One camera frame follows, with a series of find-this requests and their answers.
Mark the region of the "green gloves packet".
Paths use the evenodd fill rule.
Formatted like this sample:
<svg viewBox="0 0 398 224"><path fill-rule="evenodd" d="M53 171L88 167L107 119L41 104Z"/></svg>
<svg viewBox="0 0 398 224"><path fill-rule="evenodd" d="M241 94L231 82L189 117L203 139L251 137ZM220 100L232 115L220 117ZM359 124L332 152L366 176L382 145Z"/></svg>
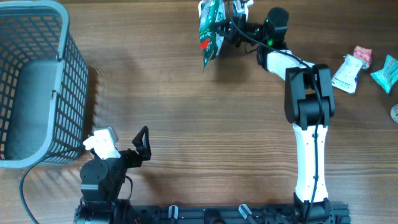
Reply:
<svg viewBox="0 0 398 224"><path fill-rule="evenodd" d="M203 69L205 69L211 60L217 58L224 41L224 37L211 28L216 22L226 19L224 2L201 0L198 4L198 14L200 48L203 51Z"/></svg>

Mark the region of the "white paper packet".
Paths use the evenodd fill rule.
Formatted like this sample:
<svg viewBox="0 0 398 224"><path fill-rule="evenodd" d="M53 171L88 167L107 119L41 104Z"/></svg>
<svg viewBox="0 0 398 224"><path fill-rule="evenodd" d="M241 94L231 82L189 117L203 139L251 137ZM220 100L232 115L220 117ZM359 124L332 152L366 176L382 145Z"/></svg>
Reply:
<svg viewBox="0 0 398 224"><path fill-rule="evenodd" d="M345 61L331 79L333 87L343 90L349 94L356 91L358 74L365 68L367 63L353 55L345 55Z"/></svg>

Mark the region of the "small red white carton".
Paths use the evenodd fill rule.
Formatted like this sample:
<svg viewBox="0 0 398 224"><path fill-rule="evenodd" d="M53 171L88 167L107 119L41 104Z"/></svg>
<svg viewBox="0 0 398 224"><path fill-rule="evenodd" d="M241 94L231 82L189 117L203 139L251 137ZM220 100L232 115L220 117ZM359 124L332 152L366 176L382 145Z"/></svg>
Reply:
<svg viewBox="0 0 398 224"><path fill-rule="evenodd" d="M353 56L363 61L363 68L368 69L372 62L373 50L364 47L356 46L354 48Z"/></svg>

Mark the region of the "teal tissue packet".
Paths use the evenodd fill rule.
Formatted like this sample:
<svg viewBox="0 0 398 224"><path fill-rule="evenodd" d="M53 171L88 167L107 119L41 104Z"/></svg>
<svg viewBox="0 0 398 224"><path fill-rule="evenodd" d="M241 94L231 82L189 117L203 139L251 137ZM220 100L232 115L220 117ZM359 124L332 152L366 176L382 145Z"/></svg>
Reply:
<svg viewBox="0 0 398 224"><path fill-rule="evenodd" d="M397 81L397 60L391 55L387 55L383 68L373 72L371 76L389 94Z"/></svg>

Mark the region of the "green lid jar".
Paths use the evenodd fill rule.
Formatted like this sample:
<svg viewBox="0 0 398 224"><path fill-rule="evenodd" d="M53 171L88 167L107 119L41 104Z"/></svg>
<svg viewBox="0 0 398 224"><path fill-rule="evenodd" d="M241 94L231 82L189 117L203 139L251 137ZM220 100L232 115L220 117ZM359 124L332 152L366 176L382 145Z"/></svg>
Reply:
<svg viewBox="0 0 398 224"><path fill-rule="evenodd" d="M398 105L394 105L390 112L391 118L398 123Z"/></svg>

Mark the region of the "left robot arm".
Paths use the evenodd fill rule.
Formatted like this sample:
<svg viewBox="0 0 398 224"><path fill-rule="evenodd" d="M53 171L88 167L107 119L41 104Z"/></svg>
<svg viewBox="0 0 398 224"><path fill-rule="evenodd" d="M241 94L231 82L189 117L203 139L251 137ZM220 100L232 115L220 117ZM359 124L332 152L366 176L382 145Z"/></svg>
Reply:
<svg viewBox="0 0 398 224"><path fill-rule="evenodd" d="M94 158L80 170L82 198L75 210L74 223L140 223L130 197L118 198L127 170L151 159L149 128L144 126L132 140L135 150L117 150L118 136L113 127L98 129L83 141Z"/></svg>

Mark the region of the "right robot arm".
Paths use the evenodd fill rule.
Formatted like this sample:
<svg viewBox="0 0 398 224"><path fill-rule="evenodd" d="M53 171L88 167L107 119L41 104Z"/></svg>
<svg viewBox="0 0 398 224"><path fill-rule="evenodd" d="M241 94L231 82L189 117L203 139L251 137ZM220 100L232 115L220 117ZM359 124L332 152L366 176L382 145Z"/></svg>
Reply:
<svg viewBox="0 0 398 224"><path fill-rule="evenodd" d="M288 12L275 7L262 24L250 24L241 14L212 22L210 29L232 44L257 45L258 64L285 81L284 113L297 146L292 223L334 223L324 164L326 134L335 113L330 69L305 62L287 48L288 20Z"/></svg>

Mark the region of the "grey plastic shopping basket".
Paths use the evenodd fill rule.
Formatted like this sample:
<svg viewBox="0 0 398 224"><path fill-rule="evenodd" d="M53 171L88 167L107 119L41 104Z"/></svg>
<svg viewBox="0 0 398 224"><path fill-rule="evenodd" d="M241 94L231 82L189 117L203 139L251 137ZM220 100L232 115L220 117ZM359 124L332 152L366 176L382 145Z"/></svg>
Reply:
<svg viewBox="0 0 398 224"><path fill-rule="evenodd" d="M80 156L89 70L55 1L1 3L1 167Z"/></svg>

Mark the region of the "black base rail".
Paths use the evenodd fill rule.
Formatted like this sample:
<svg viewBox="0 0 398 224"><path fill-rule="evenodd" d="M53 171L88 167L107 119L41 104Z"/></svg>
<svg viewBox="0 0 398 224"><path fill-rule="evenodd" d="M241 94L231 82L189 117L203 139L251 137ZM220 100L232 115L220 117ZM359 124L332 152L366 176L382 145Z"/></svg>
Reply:
<svg viewBox="0 0 398 224"><path fill-rule="evenodd" d="M302 223L303 216L292 204L228 207L127 206L93 211L82 206L74 223Z"/></svg>

